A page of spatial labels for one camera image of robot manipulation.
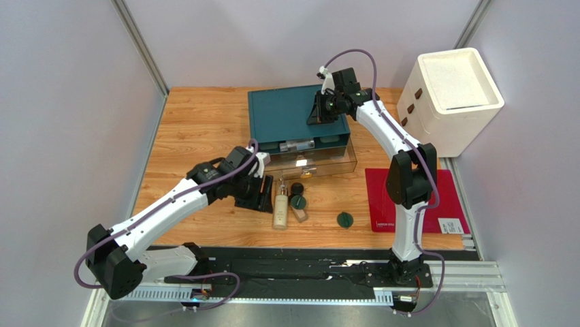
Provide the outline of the teal drawer organizer box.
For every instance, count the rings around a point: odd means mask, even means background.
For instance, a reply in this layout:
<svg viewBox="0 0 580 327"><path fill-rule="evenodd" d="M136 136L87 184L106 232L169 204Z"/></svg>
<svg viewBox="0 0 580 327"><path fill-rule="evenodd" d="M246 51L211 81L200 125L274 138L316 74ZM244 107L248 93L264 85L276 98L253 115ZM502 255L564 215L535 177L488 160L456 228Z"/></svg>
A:
<svg viewBox="0 0 580 327"><path fill-rule="evenodd" d="M313 139L316 149L348 144L351 131L344 116L322 125L308 125L320 84L249 91L248 114L251 138L261 152L280 153L279 144Z"/></svg>

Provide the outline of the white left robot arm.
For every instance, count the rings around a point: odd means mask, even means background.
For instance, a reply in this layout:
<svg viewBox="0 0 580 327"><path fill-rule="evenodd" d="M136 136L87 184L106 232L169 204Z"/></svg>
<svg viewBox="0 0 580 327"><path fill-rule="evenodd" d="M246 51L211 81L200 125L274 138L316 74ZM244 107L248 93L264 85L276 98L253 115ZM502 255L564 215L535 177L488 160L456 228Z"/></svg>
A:
<svg viewBox="0 0 580 327"><path fill-rule="evenodd" d="M74 268L77 284L103 289L118 300L143 282L198 276L198 266L206 259L197 245L150 246L185 218L224 198L233 198L238 208L272 213L273 178L265 173L269 162L270 154L260 152L251 140L226 157L195 165L164 196L127 220L111 228L95 225Z"/></svg>

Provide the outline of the clear small cosmetic bottle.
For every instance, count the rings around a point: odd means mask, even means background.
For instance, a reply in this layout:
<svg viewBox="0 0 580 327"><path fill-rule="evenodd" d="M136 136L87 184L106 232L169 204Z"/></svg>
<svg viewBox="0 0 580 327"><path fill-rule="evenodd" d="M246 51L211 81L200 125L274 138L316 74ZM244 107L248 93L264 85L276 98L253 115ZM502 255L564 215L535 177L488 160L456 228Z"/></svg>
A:
<svg viewBox="0 0 580 327"><path fill-rule="evenodd" d="M315 141L313 139L288 140L279 144L279 149L281 152L305 151L308 149L313 149L314 147Z"/></svg>

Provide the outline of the white pump lotion bottle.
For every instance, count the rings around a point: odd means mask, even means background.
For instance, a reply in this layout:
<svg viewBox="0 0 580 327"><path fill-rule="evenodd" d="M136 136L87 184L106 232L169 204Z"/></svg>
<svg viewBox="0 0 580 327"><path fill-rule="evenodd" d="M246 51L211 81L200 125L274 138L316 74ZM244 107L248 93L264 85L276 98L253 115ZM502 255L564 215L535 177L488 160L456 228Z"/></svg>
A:
<svg viewBox="0 0 580 327"><path fill-rule="evenodd" d="M274 230L286 230L288 222L288 191L283 179L280 179L274 198L274 212L272 228Z"/></svg>

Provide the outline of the black round jar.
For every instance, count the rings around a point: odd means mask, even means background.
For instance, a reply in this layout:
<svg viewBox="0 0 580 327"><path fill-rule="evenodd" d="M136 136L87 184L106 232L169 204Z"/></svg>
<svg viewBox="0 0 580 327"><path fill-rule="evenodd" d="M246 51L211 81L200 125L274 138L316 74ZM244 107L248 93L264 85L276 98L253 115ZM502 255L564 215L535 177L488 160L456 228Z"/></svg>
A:
<svg viewBox="0 0 580 327"><path fill-rule="evenodd" d="M301 183L293 183L291 185L291 195L293 196L301 196L304 194L304 185Z"/></svg>

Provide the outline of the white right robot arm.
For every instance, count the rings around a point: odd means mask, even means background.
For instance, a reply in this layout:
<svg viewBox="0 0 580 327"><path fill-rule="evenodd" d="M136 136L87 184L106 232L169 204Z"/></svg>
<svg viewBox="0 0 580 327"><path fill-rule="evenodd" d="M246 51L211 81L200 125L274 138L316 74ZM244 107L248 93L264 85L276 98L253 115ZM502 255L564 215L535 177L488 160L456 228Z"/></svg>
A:
<svg viewBox="0 0 580 327"><path fill-rule="evenodd" d="M385 189L396 206L396 235L390 249L387 275L396 285L415 281L425 268L422 252L423 221L436 188L437 153L434 145L421 144L389 114L373 88L362 88L352 68L329 72L315 93L308 125L332 123L344 115L365 127L389 157Z"/></svg>

